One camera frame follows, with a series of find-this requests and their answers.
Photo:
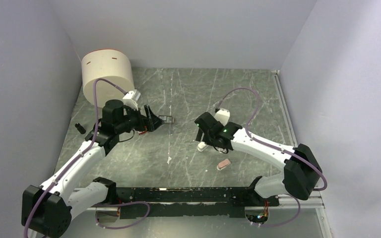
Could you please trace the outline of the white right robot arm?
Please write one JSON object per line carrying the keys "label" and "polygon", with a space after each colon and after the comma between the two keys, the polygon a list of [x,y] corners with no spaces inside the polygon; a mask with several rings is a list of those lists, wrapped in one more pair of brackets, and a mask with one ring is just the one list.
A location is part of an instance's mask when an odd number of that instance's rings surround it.
{"label": "white right robot arm", "polygon": [[248,200],[260,205],[266,198],[288,194],[308,200],[319,181],[322,170],[309,146],[296,147],[273,142],[246,130],[239,124],[222,124],[209,112],[194,123],[198,127],[196,140],[226,152],[239,151],[261,159],[279,170],[273,176],[262,177],[248,191]]}

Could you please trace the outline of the small black cylinder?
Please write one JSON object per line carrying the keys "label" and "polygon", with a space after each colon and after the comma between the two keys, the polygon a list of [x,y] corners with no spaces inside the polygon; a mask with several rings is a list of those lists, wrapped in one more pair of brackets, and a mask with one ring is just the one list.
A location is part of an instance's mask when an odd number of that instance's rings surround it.
{"label": "small black cylinder", "polygon": [[80,123],[76,123],[74,126],[80,134],[86,133],[86,129]]}

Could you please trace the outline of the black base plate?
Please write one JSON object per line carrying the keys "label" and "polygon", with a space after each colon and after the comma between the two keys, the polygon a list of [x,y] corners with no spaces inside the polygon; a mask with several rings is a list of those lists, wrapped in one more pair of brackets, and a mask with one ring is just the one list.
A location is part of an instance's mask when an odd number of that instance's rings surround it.
{"label": "black base plate", "polygon": [[245,218],[249,207],[277,207],[277,196],[262,198],[250,187],[118,187],[99,207],[121,205],[120,218],[227,216]]}

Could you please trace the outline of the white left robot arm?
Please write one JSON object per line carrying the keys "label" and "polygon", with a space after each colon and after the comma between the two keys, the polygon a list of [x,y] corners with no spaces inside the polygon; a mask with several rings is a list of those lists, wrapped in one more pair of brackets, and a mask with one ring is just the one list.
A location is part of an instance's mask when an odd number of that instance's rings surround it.
{"label": "white left robot arm", "polygon": [[80,148],[40,186],[28,186],[22,195],[23,236],[42,234],[59,238],[71,221],[93,205],[118,205],[116,183],[96,178],[76,190],[85,175],[120,143],[120,135],[132,131],[153,132],[164,124],[148,105],[141,111],[121,100],[109,100],[96,116],[94,127]]}

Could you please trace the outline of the aluminium frame rail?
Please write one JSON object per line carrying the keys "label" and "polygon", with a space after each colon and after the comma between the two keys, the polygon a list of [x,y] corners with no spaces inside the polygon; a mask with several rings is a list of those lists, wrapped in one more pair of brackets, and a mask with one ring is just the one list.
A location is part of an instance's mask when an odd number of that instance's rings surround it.
{"label": "aluminium frame rail", "polygon": [[155,115],[148,105],[138,106],[139,96],[133,90],[125,92],[121,100],[108,100],[68,162],[40,186],[25,189],[21,212],[25,237],[34,231],[59,238],[84,211],[110,207],[118,218],[135,219],[137,223],[146,217],[227,215],[266,226],[269,209],[279,205],[280,195],[300,204],[318,191],[318,181],[324,180],[309,146],[288,146],[260,137],[247,125],[230,122],[229,111],[216,106],[213,114],[204,112],[195,119],[196,141],[221,153],[252,155],[275,166],[279,174],[258,176],[244,187],[117,187],[114,181],[98,177],[87,187],[78,188],[89,170],[120,143],[123,133],[154,132],[173,121],[171,116]]}

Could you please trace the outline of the cream cylindrical container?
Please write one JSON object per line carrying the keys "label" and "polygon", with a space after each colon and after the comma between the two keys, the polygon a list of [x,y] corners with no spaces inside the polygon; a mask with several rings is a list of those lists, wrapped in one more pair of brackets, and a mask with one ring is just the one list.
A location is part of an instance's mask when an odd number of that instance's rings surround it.
{"label": "cream cylindrical container", "polygon": [[86,100],[94,105],[93,86],[96,85],[97,106],[103,107],[108,100],[124,97],[108,80],[126,92],[135,89],[131,63],[128,57],[115,49],[99,49],[86,54],[81,60],[82,90]]}

